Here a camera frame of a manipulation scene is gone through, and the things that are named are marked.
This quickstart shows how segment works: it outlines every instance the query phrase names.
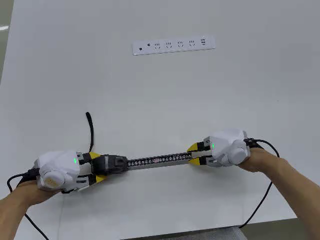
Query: hand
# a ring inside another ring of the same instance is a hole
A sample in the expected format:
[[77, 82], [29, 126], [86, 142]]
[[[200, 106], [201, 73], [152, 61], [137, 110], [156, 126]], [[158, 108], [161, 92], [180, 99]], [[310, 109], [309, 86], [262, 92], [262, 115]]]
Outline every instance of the hand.
[[60, 190], [54, 191], [44, 191], [38, 188], [37, 181], [26, 181], [19, 184], [15, 190], [13, 190], [12, 195], [16, 198], [20, 198], [28, 206], [40, 204], [53, 195], [60, 192]]
[[275, 161], [279, 161], [277, 156], [272, 155], [262, 148], [251, 148], [250, 152], [251, 156], [238, 166], [252, 173], [266, 173], [266, 171], [276, 163]]

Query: floor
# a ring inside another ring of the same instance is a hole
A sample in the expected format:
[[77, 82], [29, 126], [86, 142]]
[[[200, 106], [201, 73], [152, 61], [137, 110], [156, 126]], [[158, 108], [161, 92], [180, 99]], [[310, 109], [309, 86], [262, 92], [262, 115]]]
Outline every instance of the floor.
[[[0, 27], [9, 26], [13, 0], [2, 0], [0, 3]], [[3, 71], [5, 53], [7, 47], [9, 30], [0, 30], [0, 79]], [[306, 240], [306, 232], [298, 219], [289, 219], [273, 222], [249, 224], [242, 229], [244, 235], [249, 240]], [[147, 237], [140, 239], [155, 240], [159, 237]]]

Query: forearm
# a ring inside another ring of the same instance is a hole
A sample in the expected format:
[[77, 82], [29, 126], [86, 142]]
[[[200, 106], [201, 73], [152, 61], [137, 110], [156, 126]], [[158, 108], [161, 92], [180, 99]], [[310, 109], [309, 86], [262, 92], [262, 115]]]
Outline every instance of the forearm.
[[268, 159], [263, 172], [304, 223], [312, 238], [320, 240], [320, 187], [282, 158]]
[[23, 198], [14, 191], [6, 198], [0, 200], [1, 239], [14, 239], [21, 219], [27, 212], [28, 207]]

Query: black strap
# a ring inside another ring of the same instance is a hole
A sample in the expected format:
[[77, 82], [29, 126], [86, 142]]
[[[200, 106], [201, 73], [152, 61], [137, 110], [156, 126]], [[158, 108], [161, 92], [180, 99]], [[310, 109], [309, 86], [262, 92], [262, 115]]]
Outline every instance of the black strap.
[[90, 147], [89, 147], [89, 152], [91, 152], [92, 148], [94, 147], [94, 125], [92, 123], [92, 118], [90, 113], [87, 111], [85, 113], [86, 119], [88, 119], [89, 127], [90, 127], [90, 134], [91, 134], [91, 139], [90, 139]]
[[249, 146], [249, 148], [253, 149], [253, 148], [259, 148], [259, 149], [264, 149], [262, 146], [260, 146], [257, 141], [254, 138], [247, 138], [244, 140], [244, 142], [246, 143], [247, 146]]

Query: wrist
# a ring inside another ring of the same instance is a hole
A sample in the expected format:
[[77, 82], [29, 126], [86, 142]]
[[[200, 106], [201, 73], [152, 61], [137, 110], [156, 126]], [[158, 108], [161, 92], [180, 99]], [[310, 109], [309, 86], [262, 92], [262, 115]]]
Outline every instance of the wrist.
[[277, 173], [281, 166], [287, 161], [284, 158], [277, 156], [271, 157], [264, 161], [261, 172], [264, 173], [267, 177], [271, 177], [273, 174]]
[[8, 195], [7, 198], [12, 205], [15, 205], [18, 208], [27, 210], [29, 207], [32, 206], [25, 192], [19, 191], [18, 188], [13, 190], [13, 192], [10, 195]]

